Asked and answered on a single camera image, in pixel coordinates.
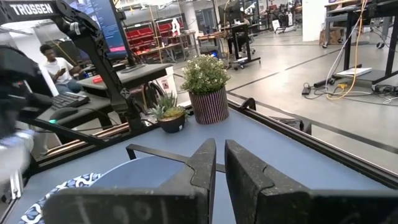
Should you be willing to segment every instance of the box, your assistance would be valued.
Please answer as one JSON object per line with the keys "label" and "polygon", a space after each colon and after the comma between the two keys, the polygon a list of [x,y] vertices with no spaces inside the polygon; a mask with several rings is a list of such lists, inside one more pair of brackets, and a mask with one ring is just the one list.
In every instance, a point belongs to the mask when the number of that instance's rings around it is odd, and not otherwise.
{"label": "box", "polygon": [[[319,36],[319,45],[323,45],[325,44],[325,30],[320,32],[320,36]],[[343,40],[344,36],[344,29],[343,28],[339,28],[339,27],[335,27],[335,28],[330,28],[330,36],[329,36],[329,43],[330,44],[341,44],[341,40]]]}

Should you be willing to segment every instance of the white t-shirt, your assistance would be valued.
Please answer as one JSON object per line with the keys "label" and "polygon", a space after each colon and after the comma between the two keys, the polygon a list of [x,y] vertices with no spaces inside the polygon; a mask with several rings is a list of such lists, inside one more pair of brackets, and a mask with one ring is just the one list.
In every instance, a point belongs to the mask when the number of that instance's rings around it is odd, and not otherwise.
{"label": "white t-shirt", "polygon": [[69,70],[73,69],[73,66],[66,61],[64,58],[55,58],[56,61],[54,62],[45,62],[43,67],[47,69],[49,74],[53,77],[57,72],[63,68],[66,69],[65,73],[58,77],[56,84],[65,84],[68,83],[69,80],[72,79],[72,76],[69,74]]}

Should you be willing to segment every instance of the succulent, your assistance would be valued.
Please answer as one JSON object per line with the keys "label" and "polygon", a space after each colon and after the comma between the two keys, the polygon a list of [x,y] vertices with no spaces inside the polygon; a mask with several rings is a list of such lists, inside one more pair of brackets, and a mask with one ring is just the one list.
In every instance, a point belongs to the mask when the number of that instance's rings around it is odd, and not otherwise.
{"label": "succulent", "polygon": [[164,106],[160,107],[157,105],[155,108],[151,108],[149,113],[153,114],[157,119],[162,119],[164,117]]}
{"label": "succulent", "polygon": [[168,94],[165,94],[164,96],[160,97],[158,105],[160,107],[164,107],[165,111],[170,108],[176,107],[177,96],[175,96],[173,93],[170,96]]}
{"label": "succulent", "polygon": [[165,94],[159,99],[159,103],[155,108],[149,110],[150,114],[153,114],[156,119],[174,119],[179,117],[181,114],[185,114],[185,118],[188,118],[188,112],[182,106],[177,106],[177,97],[172,93],[170,96]]}
{"label": "succulent", "polygon": [[176,106],[173,108],[169,108],[165,113],[163,114],[164,118],[177,118],[181,116],[181,114],[185,113],[185,109],[181,106]]}

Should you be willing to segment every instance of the keyboard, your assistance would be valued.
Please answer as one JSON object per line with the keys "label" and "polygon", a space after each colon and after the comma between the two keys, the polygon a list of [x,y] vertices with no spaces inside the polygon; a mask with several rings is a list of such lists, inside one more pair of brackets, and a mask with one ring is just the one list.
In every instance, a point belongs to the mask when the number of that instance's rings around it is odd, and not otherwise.
{"label": "keyboard", "polygon": [[51,109],[58,110],[64,107],[77,108],[85,105],[89,101],[90,98],[88,96],[66,92],[52,98]]}

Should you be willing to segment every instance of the man sitting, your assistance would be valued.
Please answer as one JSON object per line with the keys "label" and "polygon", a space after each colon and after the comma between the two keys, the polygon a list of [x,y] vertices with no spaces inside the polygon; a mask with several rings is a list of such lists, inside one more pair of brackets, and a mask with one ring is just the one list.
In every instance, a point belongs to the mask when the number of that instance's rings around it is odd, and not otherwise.
{"label": "man sitting", "polygon": [[47,44],[42,45],[40,51],[47,58],[43,66],[51,75],[58,92],[78,93],[81,90],[81,86],[77,84],[71,74],[79,73],[81,68],[79,66],[73,67],[64,58],[56,57],[54,50]]}

